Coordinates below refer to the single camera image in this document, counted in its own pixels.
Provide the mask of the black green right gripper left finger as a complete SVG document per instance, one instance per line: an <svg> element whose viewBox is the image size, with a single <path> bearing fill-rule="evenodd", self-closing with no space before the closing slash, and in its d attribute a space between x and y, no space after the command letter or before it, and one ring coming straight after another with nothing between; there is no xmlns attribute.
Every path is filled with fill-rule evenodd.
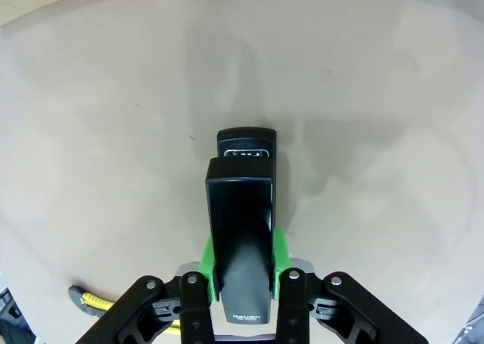
<svg viewBox="0 0 484 344"><path fill-rule="evenodd" d="M168 282L151 275L140 277L78 342L152 343L178 320L182 343L214 343L209 308L217 298L210 238L197 270Z"/></svg>

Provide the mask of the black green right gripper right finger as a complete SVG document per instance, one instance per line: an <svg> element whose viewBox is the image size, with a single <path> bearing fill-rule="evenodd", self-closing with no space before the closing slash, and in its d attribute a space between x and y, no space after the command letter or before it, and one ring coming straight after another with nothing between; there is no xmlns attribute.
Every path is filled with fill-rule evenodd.
<svg viewBox="0 0 484 344"><path fill-rule="evenodd" d="M309 343L314 318L343 343L406 344L427 339L347 273L325 278L293 265L284 232L273 233L276 343Z"/></svg>

